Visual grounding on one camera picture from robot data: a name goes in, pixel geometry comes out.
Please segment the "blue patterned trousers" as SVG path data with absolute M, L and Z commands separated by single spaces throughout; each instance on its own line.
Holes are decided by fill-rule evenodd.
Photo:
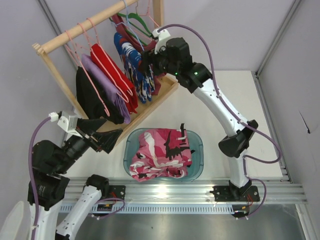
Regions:
M 143 104 L 147 101 L 151 102 L 155 91 L 154 78 L 149 71 L 143 73 L 139 70 L 141 54 L 118 32 L 114 34 L 113 41 L 123 63 L 125 74 L 133 83 L 138 99 Z

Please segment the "light blue wire hanger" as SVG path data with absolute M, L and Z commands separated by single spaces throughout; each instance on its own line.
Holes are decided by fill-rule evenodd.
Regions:
M 151 38 L 151 31 L 148 29 L 146 23 L 144 22 L 144 20 L 142 19 L 142 17 L 138 16 L 136 13 L 134 12 L 131 12 L 129 13 L 129 10 L 128 10 L 128 4 L 127 4 L 127 1 L 126 0 L 123 0 L 124 2 L 124 6 L 125 6 L 125 10 L 126 10 L 126 14 L 122 14 L 122 13 L 116 13 L 116 14 L 119 14 L 123 21 L 124 21 L 124 24 L 128 27 L 129 29 L 129 34 L 131 36 L 133 36 L 136 40 L 138 40 L 138 42 L 140 43 L 142 49 L 143 49 L 143 52 L 144 51 L 149 51 L 151 49 L 153 49 L 155 46 L 156 46 L 156 42 Z M 139 28 L 138 26 L 136 26 L 134 23 L 132 23 L 130 21 L 130 19 L 134 19 L 136 21 L 138 21 L 141 26 L 144 28 L 144 30 L 142 30 L 141 28 Z M 146 44 L 144 43 L 137 34 L 139 33 L 142 33 L 143 35 L 145 35 L 145 37 L 147 39 L 150 40 L 150 43 Z

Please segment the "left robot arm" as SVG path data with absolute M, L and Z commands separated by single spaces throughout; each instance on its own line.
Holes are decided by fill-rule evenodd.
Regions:
M 93 206 L 103 202 L 121 202 L 124 198 L 112 194 L 109 179 L 93 174 L 86 180 L 80 198 L 67 217 L 57 224 L 57 218 L 70 182 L 64 175 L 88 150 L 110 153 L 122 134 L 122 129 L 98 132 L 105 120 L 75 118 L 63 123 L 60 113 L 49 114 L 34 130 L 29 143 L 28 170 L 30 182 L 27 201 L 31 226 L 30 240 L 73 240 Z M 70 138 L 62 147 L 49 140 L 35 143 L 41 127 L 57 122 Z

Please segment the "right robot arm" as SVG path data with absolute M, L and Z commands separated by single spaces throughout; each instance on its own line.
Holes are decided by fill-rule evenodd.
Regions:
M 189 45 L 182 37 L 143 51 L 138 69 L 150 75 L 149 68 L 156 75 L 175 76 L 178 83 L 200 99 L 217 118 L 226 133 L 218 147 L 228 158 L 231 177 L 227 186 L 218 186 L 212 194 L 216 201 L 245 201 L 252 181 L 246 177 L 243 157 L 259 126 L 257 121 L 247 120 L 223 99 L 223 93 L 213 81 L 213 74 L 204 64 L 193 61 Z

